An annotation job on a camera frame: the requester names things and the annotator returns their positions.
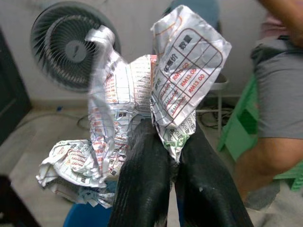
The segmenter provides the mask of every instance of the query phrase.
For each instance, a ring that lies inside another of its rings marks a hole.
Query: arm
[[[296,0],[259,0],[275,17],[280,19],[290,32],[293,43],[303,47],[303,8]]]

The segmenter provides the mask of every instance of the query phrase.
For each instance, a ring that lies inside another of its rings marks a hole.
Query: crumpled receipt
[[[58,142],[36,176],[43,188],[73,202],[109,208],[115,194],[100,184],[100,177],[95,152],[88,140]]]
[[[179,162],[196,130],[195,108],[210,90],[231,49],[229,42],[186,6],[152,27],[156,55],[127,63],[107,27],[86,40],[98,47],[91,75],[89,140],[58,142],[36,176],[43,188],[79,203],[112,205],[115,184],[136,126],[152,118]]]
[[[182,148],[196,130],[195,109],[217,79],[232,46],[182,5],[151,30],[159,57],[151,93],[153,123],[164,147],[179,162]]]

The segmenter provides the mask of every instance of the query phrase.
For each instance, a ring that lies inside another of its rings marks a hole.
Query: person
[[[252,51],[258,83],[256,146],[236,162],[242,200],[303,159],[303,0],[259,0],[269,11]]]

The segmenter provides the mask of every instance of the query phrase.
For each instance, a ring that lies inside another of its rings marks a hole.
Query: gray shorts
[[[303,139],[303,49],[265,41],[251,54],[258,82],[260,138]]]

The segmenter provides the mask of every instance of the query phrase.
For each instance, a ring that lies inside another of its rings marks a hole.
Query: black plastic
[[[176,168],[171,168],[150,121],[136,128],[132,147],[108,226],[166,226],[169,177]],[[175,186],[181,222],[184,218],[191,227],[253,227],[228,170],[199,127],[182,150]]]

